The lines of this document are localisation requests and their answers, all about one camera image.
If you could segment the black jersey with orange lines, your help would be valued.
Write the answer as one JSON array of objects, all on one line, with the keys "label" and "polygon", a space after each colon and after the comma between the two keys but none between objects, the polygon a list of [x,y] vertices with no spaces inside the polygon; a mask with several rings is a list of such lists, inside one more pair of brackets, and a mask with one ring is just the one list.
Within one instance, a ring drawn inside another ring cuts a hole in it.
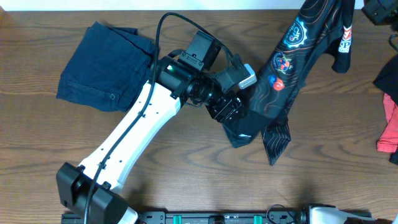
[{"label": "black jersey with orange lines", "polygon": [[304,2],[257,82],[238,93],[247,115],[223,126],[233,147],[260,134],[269,164],[276,163],[291,142],[288,113],[316,61],[329,54],[336,73],[350,67],[354,5],[354,0]]}]

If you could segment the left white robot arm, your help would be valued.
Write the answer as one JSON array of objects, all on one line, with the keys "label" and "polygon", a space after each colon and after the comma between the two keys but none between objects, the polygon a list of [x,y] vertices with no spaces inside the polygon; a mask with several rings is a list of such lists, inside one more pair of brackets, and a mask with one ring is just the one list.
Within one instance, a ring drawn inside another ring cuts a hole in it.
[{"label": "left white robot arm", "polygon": [[187,101],[205,106],[219,123],[244,116],[236,95],[256,82],[250,65],[226,53],[227,67],[211,72],[223,44],[198,31],[187,49],[152,64],[155,77],[143,87],[127,115],[108,138],[77,166],[65,163],[56,175],[61,203],[83,223],[135,223],[138,214],[120,196],[134,164],[162,126]]}]

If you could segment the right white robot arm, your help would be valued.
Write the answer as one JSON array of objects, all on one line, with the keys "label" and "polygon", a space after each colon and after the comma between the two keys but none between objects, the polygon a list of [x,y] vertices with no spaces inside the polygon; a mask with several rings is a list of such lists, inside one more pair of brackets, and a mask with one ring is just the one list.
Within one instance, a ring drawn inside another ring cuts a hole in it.
[{"label": "right white robot arm", "polygon": [[[390,25],[397,31],[397,1],[366,1],[362,11],[376,26]],[[393,56],[373,84],[384,92],[383,105],[387,126],[377,142],[377,149],[391,154],[389,161],[397,164],[397,56]],[[359,213],[349,213],[328,205],[309,205],[294,216],[294,223],[348,224],[348,223],[391,223],[397,219],[373,219]]]}]

